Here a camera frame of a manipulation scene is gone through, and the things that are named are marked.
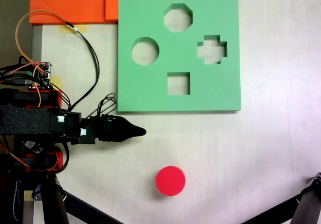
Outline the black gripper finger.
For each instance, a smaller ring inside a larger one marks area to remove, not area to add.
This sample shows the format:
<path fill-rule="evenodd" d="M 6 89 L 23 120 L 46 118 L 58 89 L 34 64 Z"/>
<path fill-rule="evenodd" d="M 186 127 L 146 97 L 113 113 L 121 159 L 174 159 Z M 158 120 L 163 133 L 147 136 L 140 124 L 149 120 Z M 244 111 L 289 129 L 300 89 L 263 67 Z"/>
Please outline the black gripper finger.
<path fill-rule="evenodd" d="M 146 131 L 144 128 L 132 124 L 125 118 L 121 119 L 120 125 L 123 129 L 127 130 L 128 132 L 145 132 Z"/>
<path fill-rule="evenodd" d="M 126 132 L 125 134 L 123 134 L 122 141 L 126 141 L 128 139 L 135 138 L 135 137 L 141 137 L 141 136 L 144 136 L 145 134 L 146 134 L 146 131 Z"/>

